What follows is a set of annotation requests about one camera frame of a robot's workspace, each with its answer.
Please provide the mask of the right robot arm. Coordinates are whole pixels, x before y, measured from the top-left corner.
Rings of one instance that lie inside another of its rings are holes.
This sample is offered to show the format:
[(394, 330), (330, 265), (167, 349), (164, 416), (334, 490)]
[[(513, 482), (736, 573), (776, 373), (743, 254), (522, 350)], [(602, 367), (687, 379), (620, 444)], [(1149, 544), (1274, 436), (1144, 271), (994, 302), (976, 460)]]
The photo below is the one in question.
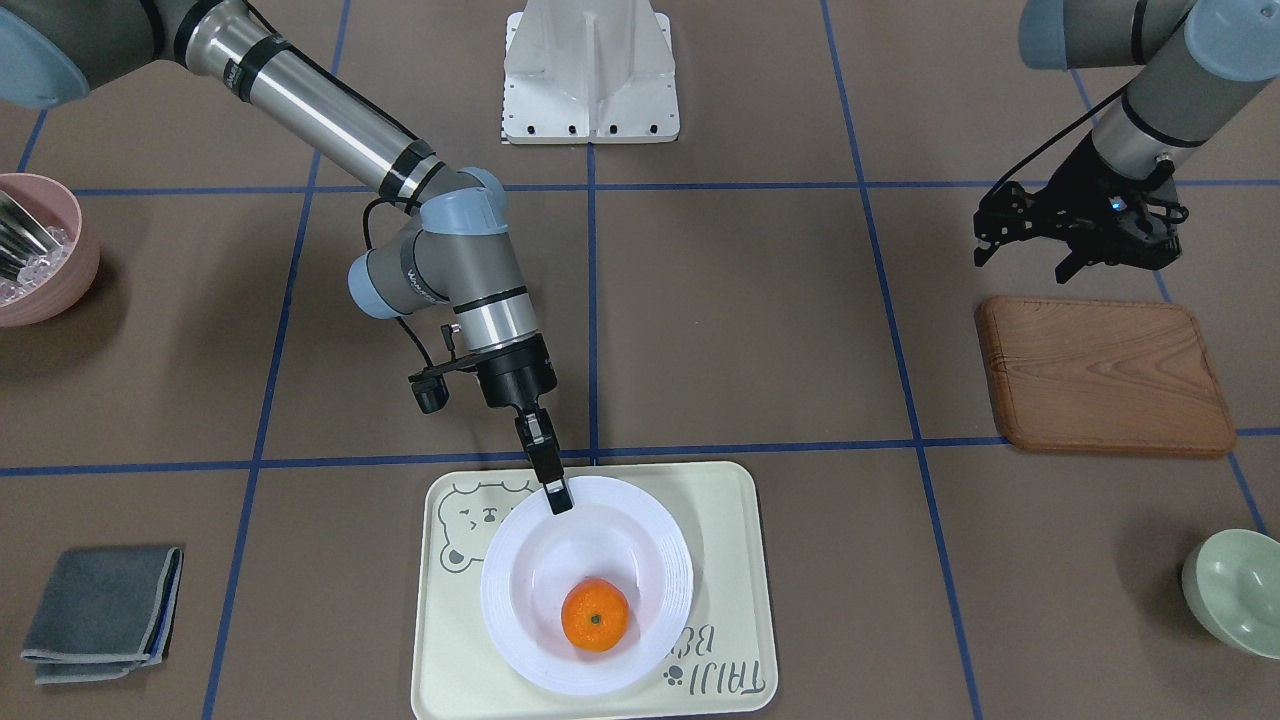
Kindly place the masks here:
[(509, 240), (502, 183), (454, 169), (430, 143), (276, 32), (247, 1), (5, 1), (3, 99), (50, 109), (154, 61), (218, 79), (239, 101), (305, 141), (408, 220), (348, 273), (370, 316), (402, 320), (448, 306), (447, 346), (466, 355), (410, 377), (422, 413), (445, 406), (445, 375), (471, 373), (490, 407), (515, 410), (522, 450), (554, 514), (573, 507), (561, 448), (540, 397), (557, 386)]

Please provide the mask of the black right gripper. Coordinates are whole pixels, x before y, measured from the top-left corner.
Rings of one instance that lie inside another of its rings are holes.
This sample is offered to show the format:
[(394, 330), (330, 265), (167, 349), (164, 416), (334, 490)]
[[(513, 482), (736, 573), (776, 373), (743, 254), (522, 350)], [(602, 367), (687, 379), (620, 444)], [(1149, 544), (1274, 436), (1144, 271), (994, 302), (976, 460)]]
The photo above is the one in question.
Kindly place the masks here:
[(558, 377), (543, 334), (476, 355), (475, 374), (488, 407), (513, 407), (522, 450), (553, 515), (567, 512), (573, 500), (554, 427), (539, 398), (558, 387)]

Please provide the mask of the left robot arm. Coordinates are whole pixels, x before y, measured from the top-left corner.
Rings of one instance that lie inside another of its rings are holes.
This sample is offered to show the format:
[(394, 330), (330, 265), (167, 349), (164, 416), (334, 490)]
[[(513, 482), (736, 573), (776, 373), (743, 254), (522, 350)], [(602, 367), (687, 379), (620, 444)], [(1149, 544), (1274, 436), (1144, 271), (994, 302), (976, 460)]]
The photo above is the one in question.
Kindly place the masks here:
[(1029, 1), (1018, 40), (1034, 69), (1135, 76), (1078, 119), (1088, 133), (1042, 190), (1005, 176), (987, 191), (973, 217), (975, 265), (1033, 238), (1068, 246), (1059, 283), (1093, 265), (1158, 272), (1176, 261), (1189, 213), (1175, 174), (1277, 78), (1277, 4)]

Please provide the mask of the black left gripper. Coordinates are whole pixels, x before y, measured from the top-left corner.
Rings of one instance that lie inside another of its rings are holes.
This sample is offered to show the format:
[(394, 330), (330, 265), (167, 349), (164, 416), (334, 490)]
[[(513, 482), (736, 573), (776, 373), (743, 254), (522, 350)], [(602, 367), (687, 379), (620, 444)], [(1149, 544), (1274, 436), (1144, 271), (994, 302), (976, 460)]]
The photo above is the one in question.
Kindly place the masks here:
[(973, 261), (984, 266), (1006, 245), (1047, 238), (1069, 247), (1055, 268), (1060, 284), (1098, 264), (1162, 270), (1181, 256), (1178, 228), (1189, 217), (1175, 170), (1162, 152), (1151, 173), (1129, 178), (1084, 138), (1042, 190), (1030, 192), (1005, 176), (984, 193), (973, 217), (979, 243)]

